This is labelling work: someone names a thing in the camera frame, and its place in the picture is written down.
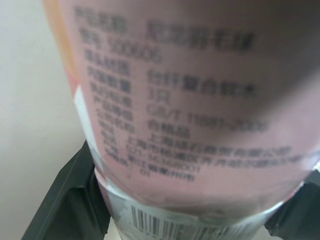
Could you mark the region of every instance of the barcode sticker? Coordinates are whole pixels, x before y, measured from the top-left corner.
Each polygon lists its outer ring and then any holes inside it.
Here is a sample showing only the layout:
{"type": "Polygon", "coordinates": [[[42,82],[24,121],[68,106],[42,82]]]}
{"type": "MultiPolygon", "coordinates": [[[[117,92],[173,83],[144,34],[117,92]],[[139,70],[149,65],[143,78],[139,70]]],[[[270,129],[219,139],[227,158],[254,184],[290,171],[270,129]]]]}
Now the barcode sticker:
{"type": "Polygon", "coordinates": [[[280,206],[238,220],[203,218],[144,205],[112,183],[105,189],[122,240],[250,240],[280,206]]]}
{"type": "Polygon", "coordinates": [[[134,228],[147,236],[163,240],[233,240],[255,232],[254,223],[233,226],[191,225],[161,219],[136,206],[131,206],[134,228]]]}

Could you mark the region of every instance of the barcode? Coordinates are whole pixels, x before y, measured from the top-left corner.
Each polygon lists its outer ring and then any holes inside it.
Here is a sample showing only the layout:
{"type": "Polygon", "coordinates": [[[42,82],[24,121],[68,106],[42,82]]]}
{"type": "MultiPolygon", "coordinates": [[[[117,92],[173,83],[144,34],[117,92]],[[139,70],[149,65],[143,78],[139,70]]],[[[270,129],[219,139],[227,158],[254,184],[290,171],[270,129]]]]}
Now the barcode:
{"type": "Polygon", "coordinates": [[[160,240],[237,240],[251,235],[255,224],[233,226],[194,226],[161,219],[131,206],[133,226],[140,232],[160,240]]]}

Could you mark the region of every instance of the white background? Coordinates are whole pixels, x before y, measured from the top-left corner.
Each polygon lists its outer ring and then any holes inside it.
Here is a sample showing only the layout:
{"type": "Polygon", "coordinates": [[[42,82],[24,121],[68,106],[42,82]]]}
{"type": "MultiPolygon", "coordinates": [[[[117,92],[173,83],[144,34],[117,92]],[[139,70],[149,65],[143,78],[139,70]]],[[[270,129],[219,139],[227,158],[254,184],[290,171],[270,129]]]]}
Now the white background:
{"type": "MultiPolygon", "coordinates": [[[[0,239],[21,239],[59,170],[84,141],[41,0],[2,1],[0,239]]],[[[106,239],[119,240],[111,226],[106,239]]],[[[255,239],[269,239],[267,231],[255,239]]]]}

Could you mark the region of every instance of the clear plastic packaging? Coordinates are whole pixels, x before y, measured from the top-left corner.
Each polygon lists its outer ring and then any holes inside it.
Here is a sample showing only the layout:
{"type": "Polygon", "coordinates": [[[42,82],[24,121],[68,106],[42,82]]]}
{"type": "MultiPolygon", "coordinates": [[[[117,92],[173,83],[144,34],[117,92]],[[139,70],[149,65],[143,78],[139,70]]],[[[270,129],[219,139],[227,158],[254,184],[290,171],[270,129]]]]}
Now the clear plastic packaging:
{"type": "Polygon", "coordinates": [[[114,202],[261,225],[319,161],[320,3],[44,2],[114,202]]]}

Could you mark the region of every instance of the cylindrical container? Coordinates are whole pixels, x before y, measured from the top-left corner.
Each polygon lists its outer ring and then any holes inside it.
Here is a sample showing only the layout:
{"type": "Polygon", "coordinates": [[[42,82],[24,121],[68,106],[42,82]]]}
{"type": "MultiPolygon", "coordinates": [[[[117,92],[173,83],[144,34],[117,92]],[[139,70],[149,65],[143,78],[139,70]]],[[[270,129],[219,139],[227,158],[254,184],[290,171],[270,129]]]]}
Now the cylindrical container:
{"type": "Polygon", "coordinates": [[[320,2],[45,5],[121,231],[248,237],[319,161],[320,2]]]}

